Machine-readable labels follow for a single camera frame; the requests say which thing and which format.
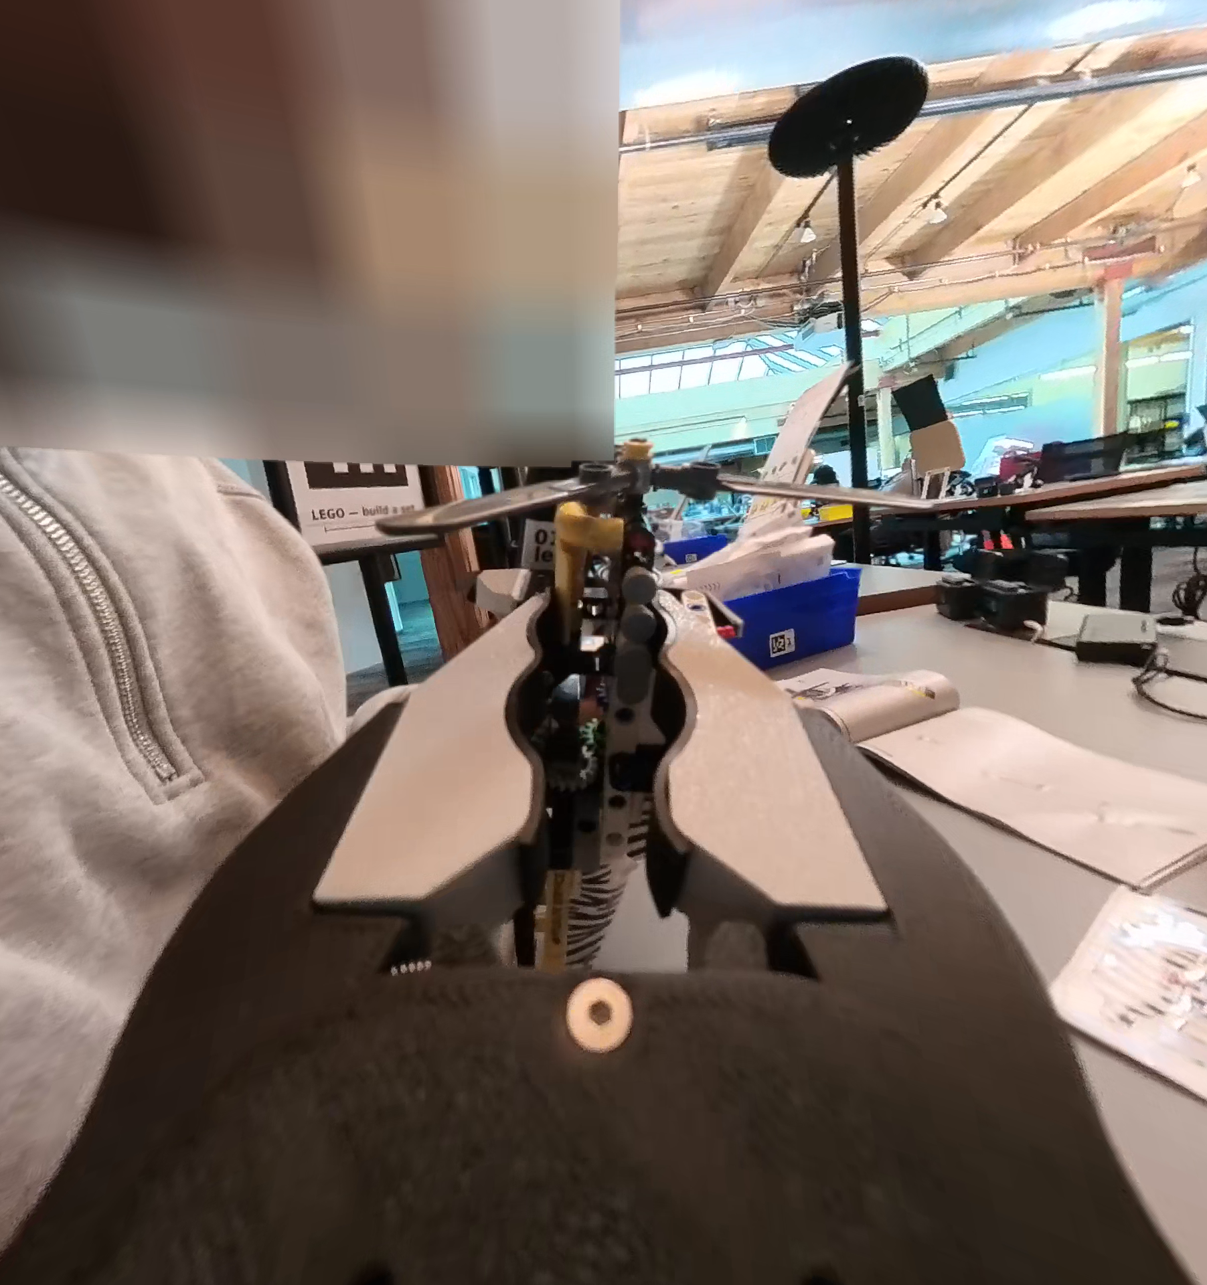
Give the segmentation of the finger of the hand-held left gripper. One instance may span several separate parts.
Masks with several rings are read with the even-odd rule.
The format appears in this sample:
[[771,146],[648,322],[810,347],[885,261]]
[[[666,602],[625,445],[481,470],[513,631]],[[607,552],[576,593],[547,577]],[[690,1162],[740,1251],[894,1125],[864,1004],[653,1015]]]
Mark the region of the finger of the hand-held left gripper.
[[550,574],[529,568],[481,570],[472,586],[470,599],[481,617],[483,631],[509,630],[502,624],[526,602],[550,593]]

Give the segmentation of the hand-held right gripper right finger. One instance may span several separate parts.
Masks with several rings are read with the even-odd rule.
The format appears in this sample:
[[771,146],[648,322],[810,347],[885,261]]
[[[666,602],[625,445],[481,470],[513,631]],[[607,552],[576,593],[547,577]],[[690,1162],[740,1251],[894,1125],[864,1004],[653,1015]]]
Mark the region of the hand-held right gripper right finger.
[[792,696],[708,602],[659,602],[682,724],[655,774],[647,878],[691,923],[874,922],[888,902]]

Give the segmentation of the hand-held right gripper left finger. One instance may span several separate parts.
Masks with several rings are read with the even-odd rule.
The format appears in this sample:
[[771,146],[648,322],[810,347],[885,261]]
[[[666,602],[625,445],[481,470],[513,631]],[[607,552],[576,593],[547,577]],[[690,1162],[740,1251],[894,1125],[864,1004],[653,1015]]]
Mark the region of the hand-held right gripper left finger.
[[515,913],[545,795],[515,696],[540,667],[548,603],[533,595],[409,696],[315,888],[317,908]]

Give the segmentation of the zebra striped lego helicopter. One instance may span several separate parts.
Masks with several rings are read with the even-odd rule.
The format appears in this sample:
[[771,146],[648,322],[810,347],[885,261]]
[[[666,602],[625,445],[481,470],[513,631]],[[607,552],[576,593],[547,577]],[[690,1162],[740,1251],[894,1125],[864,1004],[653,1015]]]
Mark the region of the zebra striped lego helicopter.
[[[625,440],[614,461],[583,463],[564,479],[525,483],[483,499],[458,500],[383,522],[392,534],[448,535],[495,517],[552,509],[558,547],[550,603],[537,627],[541,663],[518,689],[518,725],[544,769],[541,823],[522,851],[523,902],[512,916],[412,916],[427,930],[512,922],[523,966],[548,972],[595,963],[629,885],[647,876],[655,819],[655,774],[682,724],[682,698],[659,674],[666,624],[659,602],[708,602],[729,641],[740,618],[722,602],[659,584],[659,541],[644,496],[668,485],[686,499],[716,492],[754,497],[878,500],[872,490],[733,479],[715,464],[658,464],[651,442]],[[825,767],[888,902],[858,833]],[[751,923],[767,937],[808,923]]]

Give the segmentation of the wooden beam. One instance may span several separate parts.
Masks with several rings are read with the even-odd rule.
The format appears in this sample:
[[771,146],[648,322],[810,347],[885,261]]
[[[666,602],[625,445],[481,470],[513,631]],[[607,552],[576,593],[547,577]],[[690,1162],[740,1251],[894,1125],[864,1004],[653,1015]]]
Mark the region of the wooden beam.
[[488,545],[486,528],[466,528],[444,535],[440,543],[420,550],[434,631],[444,661],[466,650],[495,621],[470,596],[479,571],[497,566],[495,553]]

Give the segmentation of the black bordered printed sheet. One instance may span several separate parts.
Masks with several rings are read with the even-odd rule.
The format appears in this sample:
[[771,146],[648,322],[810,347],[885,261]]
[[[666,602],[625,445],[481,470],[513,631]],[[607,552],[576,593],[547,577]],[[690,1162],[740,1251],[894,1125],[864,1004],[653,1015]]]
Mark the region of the black bordered printed sheet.
[[424,507],[419,465],[265,460],[270,500],[324,567],[430,550],[440,535],[386,535],[379,522]]

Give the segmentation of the blue plastic bin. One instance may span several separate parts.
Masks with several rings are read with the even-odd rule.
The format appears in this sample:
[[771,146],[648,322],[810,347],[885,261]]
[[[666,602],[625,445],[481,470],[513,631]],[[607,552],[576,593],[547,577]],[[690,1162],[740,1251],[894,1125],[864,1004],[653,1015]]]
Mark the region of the blue plastic bin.
[[[666,543],[662,547],[668,561],[665,570],[684,568],[730,542],[723,535],[705,535]],[[760,668],[772,668],[853,643],[861,574],[860,566],[836,563],[833,559],[832,568],[821,579],[722,602],[740,618],[729,643]]]

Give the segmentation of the open instruction book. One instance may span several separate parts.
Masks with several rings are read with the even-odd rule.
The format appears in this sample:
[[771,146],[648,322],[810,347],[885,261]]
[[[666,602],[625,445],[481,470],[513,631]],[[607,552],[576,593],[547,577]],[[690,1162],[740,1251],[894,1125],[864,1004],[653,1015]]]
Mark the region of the open instruction book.
[[778,684],[899,777],[1135,890],[1207,858],[1207,785],[965,706],[945,674],[814,667]]

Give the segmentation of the black devices on table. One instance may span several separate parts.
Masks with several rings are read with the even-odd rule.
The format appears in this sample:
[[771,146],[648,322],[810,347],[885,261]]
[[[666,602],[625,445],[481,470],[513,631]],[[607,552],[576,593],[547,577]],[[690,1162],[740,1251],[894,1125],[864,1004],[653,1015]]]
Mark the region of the black devices on table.
[[935,584],[933,604],[945,618],[1031,638],[1045,632],[1047,603],[1071,571],[1060,550],[974,546]]

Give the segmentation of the black power adapter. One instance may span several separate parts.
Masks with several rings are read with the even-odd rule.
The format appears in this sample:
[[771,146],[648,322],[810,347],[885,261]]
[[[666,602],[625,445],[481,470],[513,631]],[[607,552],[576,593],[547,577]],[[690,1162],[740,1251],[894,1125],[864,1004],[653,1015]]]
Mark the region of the black power adapter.
[[1091,611],[1081,620],[1074,638],[1078,661],[1142,668],[1160,643],[1150,616]]

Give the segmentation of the small tilted display stand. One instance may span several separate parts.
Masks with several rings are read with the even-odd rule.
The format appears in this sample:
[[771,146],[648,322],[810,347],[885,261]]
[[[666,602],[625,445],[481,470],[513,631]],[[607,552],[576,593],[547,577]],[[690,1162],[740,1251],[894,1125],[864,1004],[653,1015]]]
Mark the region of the small tilted display stand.
[[906,472],[921,499],[943,499],[954,474],[965,470],[961,432],[945,404],[933,375],[893,389],[896,408],[908,428]]

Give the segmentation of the zebra striped sticker sheet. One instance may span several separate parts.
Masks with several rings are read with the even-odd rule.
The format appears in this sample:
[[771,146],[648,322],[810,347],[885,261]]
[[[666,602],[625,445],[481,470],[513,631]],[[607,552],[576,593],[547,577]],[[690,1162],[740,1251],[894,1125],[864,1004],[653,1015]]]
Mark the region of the zebra striped sticker sheet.
[[1111,892],[1049,986],[1075,1031],[1207,1104],[1207,915]]

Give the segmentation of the wooden top desk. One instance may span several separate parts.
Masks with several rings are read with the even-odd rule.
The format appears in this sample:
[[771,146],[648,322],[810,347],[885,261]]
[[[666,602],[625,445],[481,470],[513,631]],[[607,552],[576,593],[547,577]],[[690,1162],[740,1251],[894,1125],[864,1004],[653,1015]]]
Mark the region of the wooden top desk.
[[996,547],[1015,549],[1036,535],[1054,536],[1084,554],[1081,603],[1107,602],[1111,566],[1120,574],[1120,607],[1153,604],[1153,552],[1207,549],[1207,467],[1170,464],[1104,478],[1054,482],[1010,496],[929,500],[926,511],[892,514],[874,509],[871,553],[892,545],[921,549],[926,570],[945,564],[943,534],[990,535]]

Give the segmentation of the black round-top pole stand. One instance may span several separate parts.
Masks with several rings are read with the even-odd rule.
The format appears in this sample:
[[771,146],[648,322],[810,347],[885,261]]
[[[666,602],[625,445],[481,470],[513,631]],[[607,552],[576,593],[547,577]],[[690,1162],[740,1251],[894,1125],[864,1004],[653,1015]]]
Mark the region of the black round-top pole stand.
[[768,140],[772,169],[792,179],[833,172],[837,255],[846,354],[851,478],[868,490],[868,440],[856,159],[885,147],[917,119],[929,91],[928,73],[906,55],[856,63],[808,89],[775,122]]

